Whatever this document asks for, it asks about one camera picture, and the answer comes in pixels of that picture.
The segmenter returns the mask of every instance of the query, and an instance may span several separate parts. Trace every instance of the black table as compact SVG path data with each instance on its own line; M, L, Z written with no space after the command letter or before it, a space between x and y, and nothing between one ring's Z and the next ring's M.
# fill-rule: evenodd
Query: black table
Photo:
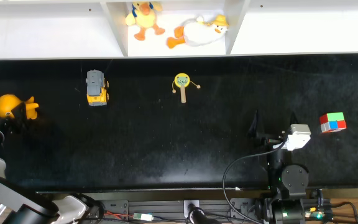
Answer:
M110 82L108 107L89 107L86 72ZM176 74L201 85L173 94ZM310 187L358 187L358 54L0 62L0 96L40 104L29 131L7 136L7 179L38 191L219 188L226 166L258 152L246 139L256 109L266 132L291 112L312 135L293 160ZM343 112L347 129L321 134ZM229 187L266 189L260 158L230 171Z

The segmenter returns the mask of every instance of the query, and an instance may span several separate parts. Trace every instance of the toy truck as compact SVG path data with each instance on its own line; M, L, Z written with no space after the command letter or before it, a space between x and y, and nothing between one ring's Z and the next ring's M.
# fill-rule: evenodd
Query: toy truck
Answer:
M109 82L103 72L91 70L86 73L86 98L90 106L103 106L109 101Z

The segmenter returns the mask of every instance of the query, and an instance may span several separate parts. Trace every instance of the red cube face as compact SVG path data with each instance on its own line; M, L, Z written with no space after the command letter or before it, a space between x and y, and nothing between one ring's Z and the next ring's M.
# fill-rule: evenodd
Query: red cube face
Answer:
M346 128L346 123L345 123L345 121L337 121L337 123L338 123L338 128L339 128L339 129L344 129L344 128Z
M326 114L320 117L320 124L325 124L328 122L328 116Z

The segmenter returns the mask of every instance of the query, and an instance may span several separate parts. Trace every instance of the colorful cube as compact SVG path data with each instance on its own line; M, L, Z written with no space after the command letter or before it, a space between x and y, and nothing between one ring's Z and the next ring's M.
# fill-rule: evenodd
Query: colorful cube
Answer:
M321 132L330 133L346 129L345 117L342 112L328 113L320 117Z

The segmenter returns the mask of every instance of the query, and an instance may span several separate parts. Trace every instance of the yellow hat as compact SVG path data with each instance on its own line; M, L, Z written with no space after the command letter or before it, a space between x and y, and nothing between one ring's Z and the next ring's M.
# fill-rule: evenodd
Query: yellow hat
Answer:
M226 22L226 17L221 14L216 16L215 21L213 21L212 23L218 26L227 26L227 27L229 26L229 24Z

